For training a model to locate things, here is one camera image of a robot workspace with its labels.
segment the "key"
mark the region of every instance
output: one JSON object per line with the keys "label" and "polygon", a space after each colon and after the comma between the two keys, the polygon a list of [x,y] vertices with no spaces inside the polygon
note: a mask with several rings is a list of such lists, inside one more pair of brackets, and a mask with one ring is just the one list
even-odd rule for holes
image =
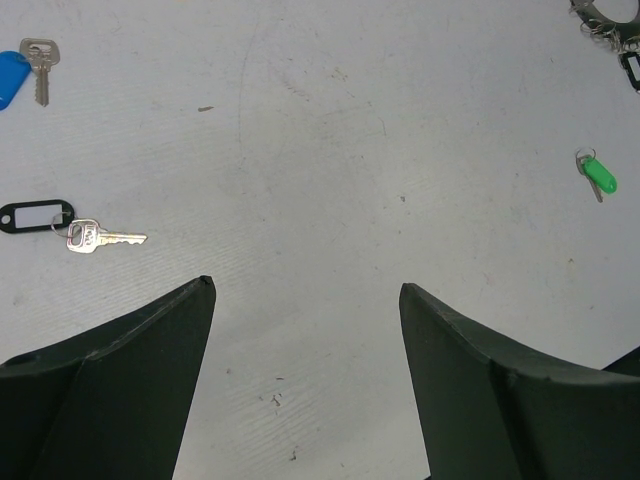
{"label": "key", "polygon": [[60,50],[53,40],[25,38],[20,42],[20,53],[27,57],[36,74],[36,102],[49,105],[49,72],[60,62]]}
{"label": "key", "polygon": [[141,244],[146,235],[109,232],[90,218],[74,220],[69,225],[67,248],[76,253],[93,253],[96,248],[111,243]]}

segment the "blue key tag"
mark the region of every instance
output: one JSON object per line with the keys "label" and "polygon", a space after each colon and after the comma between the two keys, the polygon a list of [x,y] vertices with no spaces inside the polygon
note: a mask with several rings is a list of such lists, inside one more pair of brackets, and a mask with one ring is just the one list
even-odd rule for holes
{"label": "blue key tag", "polygon": [[31,72],[31,65],[18,52],[0,53],[0,110],[9,106]]}

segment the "black key tag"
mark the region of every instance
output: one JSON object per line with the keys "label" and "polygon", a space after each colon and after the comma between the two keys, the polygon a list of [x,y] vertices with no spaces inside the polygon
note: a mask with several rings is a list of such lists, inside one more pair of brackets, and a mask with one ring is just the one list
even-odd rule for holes
{"label": "black key tag", "polygon": [[40,232],[52,227],[68,227],[75,218],[75,210],[64,200],[10,203],[0,208],[0,230],[5,233]]}
{"label": "black key tag", "polygon": [[618,57],[620,66],[627,72],[633,89],[640,93],[640,56],[636,52],[626,52]]}

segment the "key head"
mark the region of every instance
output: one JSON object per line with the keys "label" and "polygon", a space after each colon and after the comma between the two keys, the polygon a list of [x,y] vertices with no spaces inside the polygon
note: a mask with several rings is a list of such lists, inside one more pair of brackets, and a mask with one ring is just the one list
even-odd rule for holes
{"label": "key head", "polygon": [[25,38],[20,42],[20,53],[33,62],[42,62],[42,66],[57,65],[60,62],[60,49],[53,40]]}
{"label": "key head", "polygon": [[90,218],[74,220],[67,233],[67,248],[75,253],[93,253],[100,243],[100,224]]}

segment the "green key tag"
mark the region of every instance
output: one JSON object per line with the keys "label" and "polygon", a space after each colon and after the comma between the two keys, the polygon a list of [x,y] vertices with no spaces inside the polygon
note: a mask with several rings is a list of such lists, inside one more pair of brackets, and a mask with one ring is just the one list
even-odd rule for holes
{"label": "green key tag", "polygon": [[584,174],[589,177],[604,193],[612,194],[618,189],[618,181],[604,165],[595,157],[582,160]]}

